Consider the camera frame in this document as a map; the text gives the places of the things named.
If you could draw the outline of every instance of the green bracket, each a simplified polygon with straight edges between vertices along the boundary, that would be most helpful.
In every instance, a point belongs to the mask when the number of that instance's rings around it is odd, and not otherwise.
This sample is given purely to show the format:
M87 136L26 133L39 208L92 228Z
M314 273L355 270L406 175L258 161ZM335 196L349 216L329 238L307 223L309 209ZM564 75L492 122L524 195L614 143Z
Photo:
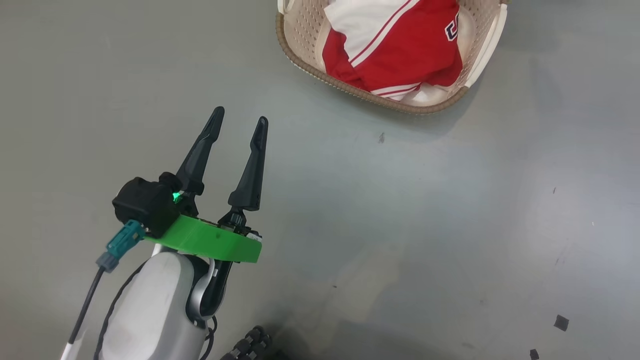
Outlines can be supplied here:
M237 263L258 262L262 250L258 240L184 215L180 215L162 238L145 239L187 254Z

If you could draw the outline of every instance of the floor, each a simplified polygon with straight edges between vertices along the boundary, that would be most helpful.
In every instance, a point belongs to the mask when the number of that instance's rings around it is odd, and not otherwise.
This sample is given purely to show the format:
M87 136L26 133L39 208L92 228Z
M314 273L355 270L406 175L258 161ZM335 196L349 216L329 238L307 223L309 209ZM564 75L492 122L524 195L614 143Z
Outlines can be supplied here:
M637 357L640 3L514 1L475 88L418 118L291 65L275 8L0 1L1 358L59 356L119 228L111 199L177 170L218 105L205 218L258 117L271 128L248 217L263 254L234 267L210 359L258 323L301 360ZM105 276L82 358L151 248Z

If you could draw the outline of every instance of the laundry basket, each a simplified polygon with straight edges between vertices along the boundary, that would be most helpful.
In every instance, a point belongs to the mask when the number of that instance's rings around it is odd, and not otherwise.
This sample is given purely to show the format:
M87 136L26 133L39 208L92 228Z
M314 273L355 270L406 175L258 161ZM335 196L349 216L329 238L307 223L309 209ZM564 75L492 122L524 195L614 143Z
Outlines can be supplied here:
M471 19L470 43L458 80L447 89L446 99L417 106L373 95L329 76L324 70L322 50L331 25L324 16L328 0L278 0L276 33L287 57L306 73L344 92L386 108L426 115L442 111L459 101L476 82L495 50L507 18L508 0L458 0L461 12Z

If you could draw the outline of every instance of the robotic arm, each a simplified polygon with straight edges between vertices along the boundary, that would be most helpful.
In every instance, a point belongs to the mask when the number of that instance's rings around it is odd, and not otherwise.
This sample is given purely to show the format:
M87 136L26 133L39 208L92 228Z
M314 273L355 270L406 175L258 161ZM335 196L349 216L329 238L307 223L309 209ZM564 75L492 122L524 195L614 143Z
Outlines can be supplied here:
M207 321L222 303L231 265L256 263L262 249L262 237L246 225L244 211L260 209L268 132L264 117L251 139L242 178L229 196L231 210L217 222L198 218L195 197L204 191L202 178L224 114L222 107L213 111L175 175L165 172L157 182L136 177L113 199L116 217L125 226L97 261L100 270L62 359L77 353L74 342L101 273L111 272L143 237L156 243L154 253L114 299L94 360L197 360L205 340L212 341Z

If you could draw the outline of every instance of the black square on floor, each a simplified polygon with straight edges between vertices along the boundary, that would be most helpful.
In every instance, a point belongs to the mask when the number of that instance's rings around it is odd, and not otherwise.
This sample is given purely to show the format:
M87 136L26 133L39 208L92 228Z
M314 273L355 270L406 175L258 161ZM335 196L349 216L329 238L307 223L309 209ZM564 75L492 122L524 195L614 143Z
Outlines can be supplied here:
M554 326L562 331L566 331L566 328L569 327L569 319L558 315L556 317L556 323L554 324Z

